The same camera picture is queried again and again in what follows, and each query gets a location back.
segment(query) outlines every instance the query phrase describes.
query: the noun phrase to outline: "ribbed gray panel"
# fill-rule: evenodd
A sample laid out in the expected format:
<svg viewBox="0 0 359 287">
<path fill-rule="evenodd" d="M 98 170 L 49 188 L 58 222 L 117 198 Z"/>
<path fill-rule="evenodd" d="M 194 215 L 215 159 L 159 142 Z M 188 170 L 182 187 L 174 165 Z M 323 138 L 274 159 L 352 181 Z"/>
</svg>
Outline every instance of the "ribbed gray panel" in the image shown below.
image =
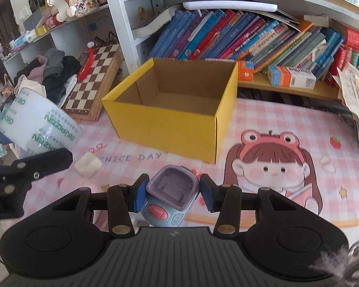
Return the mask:
<svg viewBox="0 0 359 287">
<path fill-rule="evenodd" d="M 258 270 L 238 244 L 209 228 L 142 228 L 111 242 L 102 258 L 75 275 L 36 280 L 10 275 L 0 287 L 333 287 L 334 280 L 297 283 Z"/>
</svg>

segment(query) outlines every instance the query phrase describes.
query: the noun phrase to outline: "purple tray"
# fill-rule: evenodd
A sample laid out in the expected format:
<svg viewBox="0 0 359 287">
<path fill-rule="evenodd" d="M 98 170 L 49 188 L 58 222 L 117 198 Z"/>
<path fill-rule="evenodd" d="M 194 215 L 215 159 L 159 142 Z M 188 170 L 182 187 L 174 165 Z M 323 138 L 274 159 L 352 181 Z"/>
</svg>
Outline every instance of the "purple tray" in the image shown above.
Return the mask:
<svg viewBox="0 0 359 287">
<path fill-rule="evenodd" d="M 183 167 L 166 165 L 149 181 L 146 191 L 182 212 L 198 192 L 198 179 Z"/>
</svg>

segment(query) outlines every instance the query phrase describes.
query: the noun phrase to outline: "chessboard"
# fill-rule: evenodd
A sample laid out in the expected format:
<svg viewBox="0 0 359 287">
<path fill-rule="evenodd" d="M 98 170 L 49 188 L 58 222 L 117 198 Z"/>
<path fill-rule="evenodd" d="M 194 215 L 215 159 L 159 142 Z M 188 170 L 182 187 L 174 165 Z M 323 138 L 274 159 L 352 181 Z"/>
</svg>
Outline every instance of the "chessboard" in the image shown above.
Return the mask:
<svg viewBox="0 0 359 287">
<path fill-rule="evenodd" d="M 97 121 L 102 110 L 101 99 L 109 92 L 123 61 L 119 44 L 94 50 L 87 77 L 77 83 L 62 109 L 77 120 Z"/>
</svg>

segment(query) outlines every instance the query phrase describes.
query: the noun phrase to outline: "pink frog headband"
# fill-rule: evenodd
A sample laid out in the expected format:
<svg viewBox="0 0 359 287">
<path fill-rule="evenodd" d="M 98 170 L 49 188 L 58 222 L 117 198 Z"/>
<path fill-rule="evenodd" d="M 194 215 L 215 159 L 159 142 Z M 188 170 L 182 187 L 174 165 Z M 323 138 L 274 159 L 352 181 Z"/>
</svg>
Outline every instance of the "pink frog headband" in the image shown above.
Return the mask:
<svg viewBox="0 0 359 287">
<path fill-rule="evenodd" d="M 291 132 L 283 132 L 280 134 L 280 137 L 272 136 L 271 131 L 269 131 L 269 135 L 261 135 L 256 130 L 245 130 L 241 135 L 242 143 L 245 145 L 242 151 L 239 154 L 239 158 L 242 160 L 245 155 L 258 144 L 280 144 L 282 146 L 290 148 L 301 162 L 305 162 L 303 154 L 299 150 L 299 139 Z"/>
</svg>

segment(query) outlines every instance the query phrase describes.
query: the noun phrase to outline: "brown hair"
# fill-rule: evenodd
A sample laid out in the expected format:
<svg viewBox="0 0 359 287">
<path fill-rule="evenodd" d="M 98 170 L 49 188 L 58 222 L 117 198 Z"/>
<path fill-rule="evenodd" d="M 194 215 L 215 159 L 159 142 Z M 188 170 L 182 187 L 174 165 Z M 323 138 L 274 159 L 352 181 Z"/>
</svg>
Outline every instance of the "brown hair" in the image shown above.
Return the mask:
<svg viewBox="0 0 359 287">
<path fill-rule="evenodd" d="M 236 174 L 233 170 L 233 161 L 239 158 L 239 155 L 242 149 L 245 147 L 244 144 L 237 143 L 232 146 L 227 154 L 226 163 L 225 163 L 225 176 L 224 176 L 224 184 L 233 184 L 238 185 L 238 180 L 236 178 Z M 312 184 L 312 197 L 318 202 L 319 213 L 323 207 L 322 196 L 320 194 L 318 184 L 317 184 L 317 176 L 315 174 L 314 163 L 312 161 L 310 153 L 307 150 L 300 148 L 299 146 L 296 148 L 300 151 L 306 163 L 310 167 L 310 175 L 305 178 L 304 185 Z M 282 146 L 281 144 L 271 143 L 260 143 L 253 148 L 243 157 L 243 162 L 251 163 L 253 161 L 260 162 L 275 162 L 275 163 L 292 163 L 297 162 L 299 165 L 303 165 L 304 161 L 298 157 L 298 155 L 286 146 Z"/>
</svg>

